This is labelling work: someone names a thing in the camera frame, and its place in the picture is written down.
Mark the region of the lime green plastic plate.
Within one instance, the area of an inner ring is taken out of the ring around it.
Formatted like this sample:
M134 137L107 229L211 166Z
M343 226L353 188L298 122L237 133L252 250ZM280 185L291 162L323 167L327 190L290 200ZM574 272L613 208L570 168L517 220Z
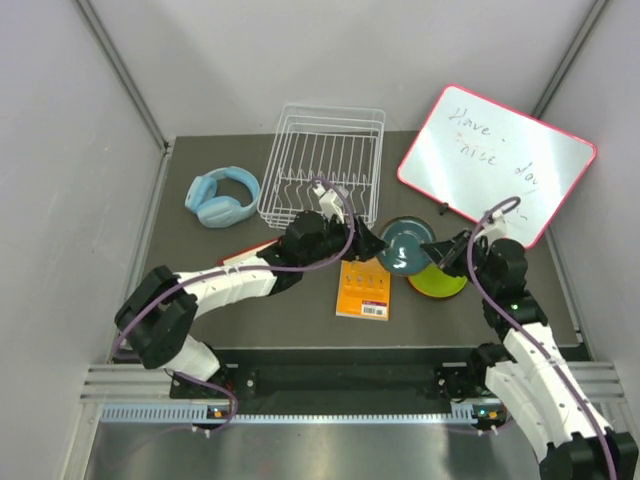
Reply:
M464 276L454 277L445 274L435 264L430 264L422 272L409 276L408 281L417 292L439 296L461 292L468 282Z

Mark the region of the dark green ceramic plate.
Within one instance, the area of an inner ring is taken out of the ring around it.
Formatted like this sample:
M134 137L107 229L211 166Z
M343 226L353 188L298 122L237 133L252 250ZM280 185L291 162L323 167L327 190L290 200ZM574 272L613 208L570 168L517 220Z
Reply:
M422 249L433 243L433 228L415 216L399 216L385 224L380 238L387 247L377 255L381 266L392 275L413 276L424 271L432 260Z

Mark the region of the orange plastic plate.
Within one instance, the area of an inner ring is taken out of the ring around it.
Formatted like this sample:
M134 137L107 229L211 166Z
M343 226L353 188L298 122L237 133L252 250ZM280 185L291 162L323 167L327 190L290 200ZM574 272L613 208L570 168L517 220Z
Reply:
M418 291L417 294L421 297L421 298L425 298L429 301L434 301L434 302L446 302L446 301L451 301L453 299L455 299L456 297L459 297L459 294L461 292L457 292L454 293L453 295L444 295L444 296L439 296L439 295L430 295L428 293L422 292L422 291Z

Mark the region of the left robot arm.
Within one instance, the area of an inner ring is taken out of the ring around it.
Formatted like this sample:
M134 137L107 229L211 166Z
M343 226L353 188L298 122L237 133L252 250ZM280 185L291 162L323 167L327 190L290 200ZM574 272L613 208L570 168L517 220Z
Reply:
M386 246L361 217L326 219L303 211L283 235L240 261L190 273L154 268L114 323L145 368L189 376L203 395L216 396L226 387L227 374L213 349L191 336L195 319L249 298L278 294L299 282L304 272L333 260L366 262Z

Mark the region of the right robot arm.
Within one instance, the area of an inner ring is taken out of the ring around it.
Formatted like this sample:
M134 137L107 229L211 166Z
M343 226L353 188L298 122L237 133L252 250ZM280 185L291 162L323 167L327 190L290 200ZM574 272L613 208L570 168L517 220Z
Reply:
M443 273L466 277L482 296L498 343L475 348L466 380L493 394L531 445L543 479L631 479L639 447L597 411L573 376L549 321L527 288L524 247L464 230L422 250Z

